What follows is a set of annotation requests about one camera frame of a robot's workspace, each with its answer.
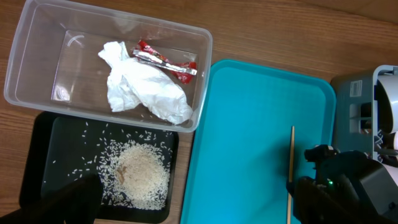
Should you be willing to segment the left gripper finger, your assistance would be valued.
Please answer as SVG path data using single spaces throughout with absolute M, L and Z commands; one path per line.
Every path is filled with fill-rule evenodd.
M 90 174 L 1 217 L 1 223 L 93 223 L 102 194 L 99 175 Z

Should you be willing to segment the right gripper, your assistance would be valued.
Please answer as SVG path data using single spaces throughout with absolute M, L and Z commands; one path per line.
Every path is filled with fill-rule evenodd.
M 305 159 L 315 164 L 315 178 L 303 176 L 294 180 L 289 177 L 286 188 L 292 197 L 288 203 L 288 218 L 295 217 L 300 223 L 341 223 L 341 206 L 330 194 L 333 184 L 321 175 L 321 165 L 336 155 L 328 145 L 318 145 L 304 152 Z

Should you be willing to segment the pile of rice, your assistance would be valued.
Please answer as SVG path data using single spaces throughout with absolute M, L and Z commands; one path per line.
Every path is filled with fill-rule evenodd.
M 42 192 L 97 174 L 102 205 L 161 210 L 175 142 L 170 131 L 59 118 L 50 136 Z

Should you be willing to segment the wooden chopstick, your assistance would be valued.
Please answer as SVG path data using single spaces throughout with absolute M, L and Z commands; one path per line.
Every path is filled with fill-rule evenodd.
M 289 177 L 288 177 L 289 184 L 291 184 L 293 182 L 294 144 L 295 144 L 295 126 L 292 126 L 291 137 L 290 137 L 290 156 L 289 156 Z M 291 214 L 292 214 L 292 196 L 291 196 L 290 192 L 288 192 L 286 224 L 291 224 Z

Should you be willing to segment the white napkin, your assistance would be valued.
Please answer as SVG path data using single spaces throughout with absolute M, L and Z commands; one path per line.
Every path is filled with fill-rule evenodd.
M 183 89 L 159 68 L 130 57 L 124 42 L 108 42 L 98 53 L 110 67 L 107 98 L 113 112 L 144 105 L 158 118 L 181 124 L 193 110 Z

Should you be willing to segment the red sauce packet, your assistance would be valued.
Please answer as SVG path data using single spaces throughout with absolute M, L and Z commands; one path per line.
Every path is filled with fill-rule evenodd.
M 196 62 L 173 63 L 143 40 L 140 40 L 136 47 L 132 49 L 132 55 L 137 57 L 140 63 L 170 71 L 183 84 L 190 83 L 198 73 Z

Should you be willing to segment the grey bowl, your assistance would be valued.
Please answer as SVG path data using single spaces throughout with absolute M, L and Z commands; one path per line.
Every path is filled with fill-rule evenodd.
M 397 132 L 397 75 L 380 75 L 376 87 L 378 125 L 385 133 Z

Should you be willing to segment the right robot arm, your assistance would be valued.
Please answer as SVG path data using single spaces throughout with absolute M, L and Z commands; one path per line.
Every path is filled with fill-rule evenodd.
M 397 223 L 397 184 L 380 162 L 324 144 L 304 158 L 315 164 L 315 177 L 286 185 L 300 223 Z

